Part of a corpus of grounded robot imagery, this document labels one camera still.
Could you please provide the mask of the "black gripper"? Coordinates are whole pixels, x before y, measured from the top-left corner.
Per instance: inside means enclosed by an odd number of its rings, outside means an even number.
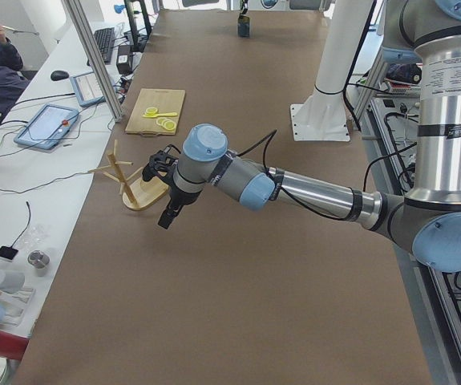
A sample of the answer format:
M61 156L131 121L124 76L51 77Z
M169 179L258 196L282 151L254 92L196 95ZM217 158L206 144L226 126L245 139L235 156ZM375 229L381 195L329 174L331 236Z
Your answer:
M178 187L172 186L169 191L170 201L166 209L161 213L158 225L163 229L168 229L186 205L193 204L199 196L198 192L185 192Z

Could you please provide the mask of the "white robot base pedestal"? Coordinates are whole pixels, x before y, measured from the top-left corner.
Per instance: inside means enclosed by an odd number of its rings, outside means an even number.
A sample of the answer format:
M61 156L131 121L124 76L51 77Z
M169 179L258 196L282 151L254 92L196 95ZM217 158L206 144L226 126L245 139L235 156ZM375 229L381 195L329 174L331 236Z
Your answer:
M375 1L336 1L313 93L290 106L296 141L348 142L344 94L376 7Z

